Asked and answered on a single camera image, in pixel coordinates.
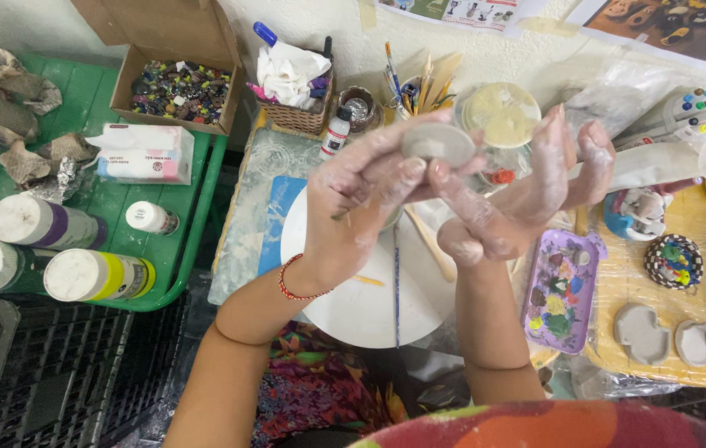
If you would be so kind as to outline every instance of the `tissue pack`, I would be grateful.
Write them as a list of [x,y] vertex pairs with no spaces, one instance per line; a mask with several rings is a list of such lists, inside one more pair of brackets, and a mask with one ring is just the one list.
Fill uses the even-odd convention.
[[86,139],[101,148],[98,175],[118,183],[189,185],[195,137],[179,126],[105,124]]

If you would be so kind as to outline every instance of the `purple label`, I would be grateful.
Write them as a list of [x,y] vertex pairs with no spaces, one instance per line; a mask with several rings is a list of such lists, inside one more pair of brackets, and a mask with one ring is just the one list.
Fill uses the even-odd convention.
[[93,244],[90,244],[90,247],[88,249],[96,250],[101,245],[107,240],[107,236],[109,234],[109,228],[107,227],[107,222],[103,220],[100,216],[94,216],[90,215],[92,218],[95,218],[96,221],[99,223],[99,233],[95,236],[95,241],[93,241]]
[[65,235],[65,231],[68,230],[68,212],[60,205],[52,204],[49,201],[46,201],[46,203],[49,204],[51,212],[54,214],[54,219],[51,221],[49,232],[32,246],[51,246],[59,241]]

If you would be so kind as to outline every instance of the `glue bottle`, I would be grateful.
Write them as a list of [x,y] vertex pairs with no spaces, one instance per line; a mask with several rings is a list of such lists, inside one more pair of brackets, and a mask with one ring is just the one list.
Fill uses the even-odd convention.
[[319,147],[319,158],[330,160],[342,149],[350,132],[351,118],[353,118],[353,111],[349,107],[339,106],[336,109],[336,117],[328,123],[328,133],[322,141],[322,146]]

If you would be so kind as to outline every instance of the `cardboard box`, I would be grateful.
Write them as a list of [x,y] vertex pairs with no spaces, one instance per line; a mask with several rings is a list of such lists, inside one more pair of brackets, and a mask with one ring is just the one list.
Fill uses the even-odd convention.
[[[137,123],[228,135],[244,83],[244,68],[237,38],[217,0],[71,0],[71,3],[104,44],[130,44],[112,92],[112,110]],[[231,72],[220,122],[200,124],[133,112],[131,83],[152,60],[193,61]]]

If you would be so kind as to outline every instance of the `blue mat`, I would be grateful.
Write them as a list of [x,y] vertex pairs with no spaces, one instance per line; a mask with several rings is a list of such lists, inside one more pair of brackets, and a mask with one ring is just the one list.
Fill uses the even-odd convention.
[[283,220],[300,191],[306,187],[305,178],[277,176],[272,179],[270,205],[267,207],[267,226],[261,243],[257,277],[281,266],[281,233]]

